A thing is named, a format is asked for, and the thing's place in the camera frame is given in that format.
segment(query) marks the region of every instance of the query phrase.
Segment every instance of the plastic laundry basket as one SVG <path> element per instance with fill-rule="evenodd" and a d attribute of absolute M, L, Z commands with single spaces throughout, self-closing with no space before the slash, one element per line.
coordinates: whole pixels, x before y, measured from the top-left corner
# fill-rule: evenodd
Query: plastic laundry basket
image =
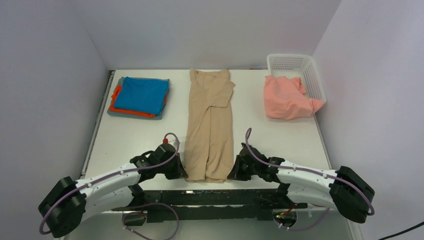
<path fill-rule="evenodd" d="M 310 98 L 327 101 L 314 59 L 300 54 L 270 54 L 268 72 L 274 77 L 300 77 Z"/>

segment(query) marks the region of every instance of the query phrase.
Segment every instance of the pink garment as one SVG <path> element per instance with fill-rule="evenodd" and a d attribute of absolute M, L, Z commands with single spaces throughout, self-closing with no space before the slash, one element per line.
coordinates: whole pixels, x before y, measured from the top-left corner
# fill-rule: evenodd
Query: pink garment
<path fill-rule="evenodd" d="M 307 98 L 304 94 L 306 89 L 300 77 L 288 79 L 285 76 L 266 76 L 263 87 L 266 116 L 284 120 L 311 117 L 324 102 Z"/>

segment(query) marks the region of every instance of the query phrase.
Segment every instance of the beige shirt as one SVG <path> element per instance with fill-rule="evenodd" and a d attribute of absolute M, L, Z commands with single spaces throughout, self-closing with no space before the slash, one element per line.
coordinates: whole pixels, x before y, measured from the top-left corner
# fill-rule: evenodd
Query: beige shirt
<path fill-rule="evenodd" d="M 230 71 L 190 70 L 184 169 L 188 182 L 223 182 L 234 165 Z"/>

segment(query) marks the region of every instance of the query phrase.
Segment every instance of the gray wall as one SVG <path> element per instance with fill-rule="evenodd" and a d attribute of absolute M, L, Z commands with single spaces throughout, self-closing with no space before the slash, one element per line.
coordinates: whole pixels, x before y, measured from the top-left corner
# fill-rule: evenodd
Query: gray wall
<path fill-rule="evenodd" d="M 109 69 L 246 69 L 312 55 L 341 0 L 71 1 Z"/>
<path fill-rule="evenodd" d="M 351 166 L 376 192 L 365 240 L 423 221 L 423 26 L 422 0 L 343 0 L 313 55 L 331 163 Z M 421 227 L 396 239 L 423 235 Z"/>
<path fill-rule="evenodd" d="M 79 175 L 107 73 L 68 1 L 0 1 L 0 239 L 52 239 L 37 207 Z"/>

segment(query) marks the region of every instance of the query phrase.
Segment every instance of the white table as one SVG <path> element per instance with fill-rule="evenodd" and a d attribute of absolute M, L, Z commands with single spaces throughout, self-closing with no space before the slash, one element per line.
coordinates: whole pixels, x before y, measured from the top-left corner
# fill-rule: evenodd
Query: white table
<path fill-rule="evenodd" d="M 246 130 L 252 127 L 249 143 L 267 157 L 275 156 L 307 167 L 330 169 L 314 117 L 290 121 L 266 117 L 263 86 L 267 75 L 267 70 L 230 70 L 230 80 L 235 83 L 231 98 L 234 160 L 241 150 L 240 143 L 245 141 Z M 111 95 L 121 77 L 170 79 L 170 92 L 161 120 L 108 115 Z M 287 77 L 300 76 L 287 72 Z M 155 150 L 168 132 L 175 133 L 181 141 L 180 153 L 184 160 L 190 84 L 187 69 L 116 70 L 110 88 L 106 90 L 107 98 L 103 101 L 105 107 L 100 113 L 100 122 L 93 138 L 95 140 L 85 164 L 85 177 L 111 171 L 134 156 Z M 158 174 L 140 185 L 144 190 L 234 190 L 274 189 L 279 184 L 265 182 L 257 176 L 250 181 L 187 183 L 183 179 L 167 180 L 164 175 Z"/>

